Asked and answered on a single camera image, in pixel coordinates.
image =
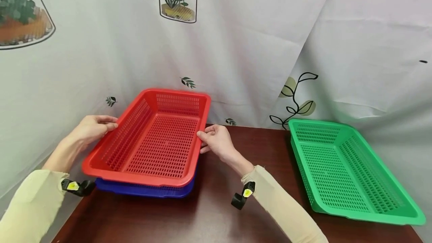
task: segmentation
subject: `blue basket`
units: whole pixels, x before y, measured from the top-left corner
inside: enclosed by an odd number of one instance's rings
[[[95,183],[98,189],[115,194],[126,194],[140,197],[152,198],[184,198],[192,191],[194,187],[195,177],[184,187],[153,187],[142,184],[129,184],[116,181],[107,181],[102,178],[97,178]]]

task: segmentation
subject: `leaf print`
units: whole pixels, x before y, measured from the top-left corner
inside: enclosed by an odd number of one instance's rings
[[[108,96],[107,99],[105,100],[108,104],[109,107],[113,107],[114,103],[117,102],[117,99],[113,96]]]
[[[297,83],[293,77],[288,77],[285,85],[283,86],[283,88],[279,94],[279,98],[285,98],[287,96],[293,96],[294,91],[296,90],[296,84]]]
[[[298,110],[298,114],[301,116],[309,116],[314,112],[316,106],[317,105],[315,101],[308,100],[300,106],[300,109]]]
[[[274,115],[270,115],[270,120],[273,123],[278,124],[278,125],[283,125],[284,124],[284,122],[282,121],[282,119],[280,119],[280,118],[278,118],[277,116],[274,116]]]
[[[315,80],[316,78],[318,78],[318,75],[313,74],[311,72],[305,72],[302,75],[300,75],[300,77],[298,78],[298,83],[306,80]]]
[[[225,119],[225,122],[231,126],[237,126],[236,122],[232,118]]]
[[[191,89],[195,89],[195,82],[191,80],[189,77],[183,77],[181,78],[181,83],[184,84],[187,87],[190,87]]]
[[[288,111],[288,113],[292,113],[292,114],[296,114],[297,113],[296,110],[293,107],[287,106],[286,110]]]

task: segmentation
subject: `yellow sticker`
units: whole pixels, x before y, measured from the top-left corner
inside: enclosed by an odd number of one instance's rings
[[[252,195],[252,191],[250,189],[245,189],[243,193],[243,197],[249,198]]]
[[[80,186],[74,181],[68,184],[67,190],[78,190]]]

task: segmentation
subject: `beige sleeve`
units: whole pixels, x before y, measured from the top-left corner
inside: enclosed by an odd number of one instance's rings
[[[264,168],[257,165],[241,182],[255,182],[253,196],[292,243],[328,243],[310,215]]]
[[[62,205],[63,172],[35,170],[23,181],[0,220],[0,242],[39,243]]]

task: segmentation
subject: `person's left arm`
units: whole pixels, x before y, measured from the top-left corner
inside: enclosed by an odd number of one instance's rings
[[[77,155],[115,129],[116,120],[107,115],[86,116],[59,143],[42,169],[26,177],[0,220],[0,242],[40,242],[62,205],[65,191],[61,183],[69,177]]]

